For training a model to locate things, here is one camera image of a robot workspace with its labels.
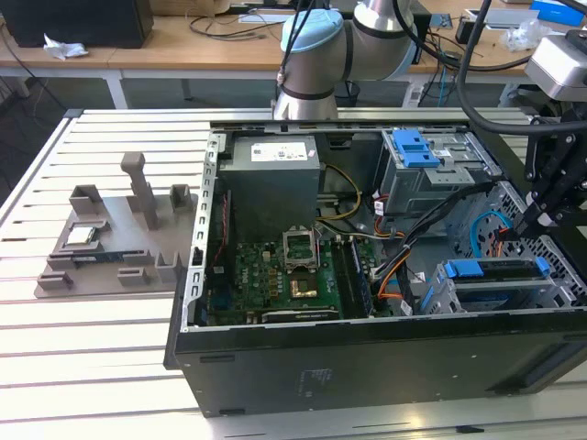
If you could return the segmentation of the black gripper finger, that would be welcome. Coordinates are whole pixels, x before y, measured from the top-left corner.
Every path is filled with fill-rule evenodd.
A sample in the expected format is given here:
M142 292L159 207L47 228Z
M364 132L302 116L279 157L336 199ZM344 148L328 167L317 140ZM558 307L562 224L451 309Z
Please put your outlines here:
M558 226L586 226L586 155L567 159L548 196L548 214Z
M526 210L513 221L516 237L537 237L548 227L576 225L576 207L570 204L575 183L565 169L575 146L574 134L528 138L524 175L531 187Z

